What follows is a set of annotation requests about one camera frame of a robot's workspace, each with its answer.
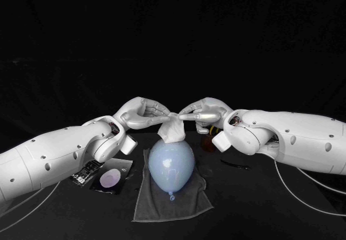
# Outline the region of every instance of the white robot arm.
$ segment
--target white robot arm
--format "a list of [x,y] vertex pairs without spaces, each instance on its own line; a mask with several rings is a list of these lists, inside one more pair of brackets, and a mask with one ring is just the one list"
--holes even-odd
[[138,141],[128,130],[169,121],[169,114],[159,102],[136,97],[115,116],[48,132],[2,153],[0,204],[63,181],[90,160],[103,163],[119,151],[129,155]]
[[301,169],[346,175],[344,122],[327,116],[285,111],[211,112],[210,102],[216,105],[218,99],[207,97],[191,104],[179,118],[198,119],[205,122],[204,126],[223,121],[217,127],[224,131],[213,139],[221,152],[234,146],[244,154],[265,154]]

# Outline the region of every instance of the black table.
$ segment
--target black table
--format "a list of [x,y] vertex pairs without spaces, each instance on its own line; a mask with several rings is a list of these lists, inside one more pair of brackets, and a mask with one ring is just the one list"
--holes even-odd
[[[159,223],[132,222],[143,180],[143,150],[161,136],[156,133],[132,135],[139,141],[130,155],[116,158],[133,160],[120,195],[80,188],[66,179],[50,199],[30,217],[0,233],[12,240],[96,240],[96,239],[344,239],[346,222],[311,209],[289,193],[276,170],[275,160],[263,154],[249,156],[234,147],[226,153],[201,148],[201,135],[187,133],[200,172],[207,180],[207,196],[214,209],[198,217]],[[252,166],[252,170],[231,167],[226,161]],[[292,191],[315,207],[337,212],[314,181],[301,171],[279,163]],[[2,227],[21,219],[47,198],[50,186],[4,219]]]

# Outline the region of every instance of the white cloth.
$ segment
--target white cloth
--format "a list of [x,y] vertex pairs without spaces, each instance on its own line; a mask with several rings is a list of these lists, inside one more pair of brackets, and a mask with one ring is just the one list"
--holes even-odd
[[172,112],[169,115],[171,121],[161,126],[158,134],[167,144],[181,142],[187,139],[185,122],[179,119],[179,114]]

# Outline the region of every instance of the balloon neck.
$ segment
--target balloon neck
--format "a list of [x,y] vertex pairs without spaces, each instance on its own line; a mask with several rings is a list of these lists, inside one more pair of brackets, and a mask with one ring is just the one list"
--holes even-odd
[[175,197],[175,195],[174,195],[174,192],[171,191],[168,194],[169,194],[169,199],[171,199],[171,201],[174,201],[174,200],[177,199],[177,197]]

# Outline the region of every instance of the black background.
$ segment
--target black background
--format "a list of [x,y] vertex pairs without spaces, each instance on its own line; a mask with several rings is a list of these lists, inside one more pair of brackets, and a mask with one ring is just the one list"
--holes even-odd
[[[346,122],[345,9],[342,0],[11,1],[0,150],[113,115],[138,96],[177,113],[214,97],[234,110]],[[345,177],[314,175],[345,189]],[[344,196],[328,196],[344,206]]]

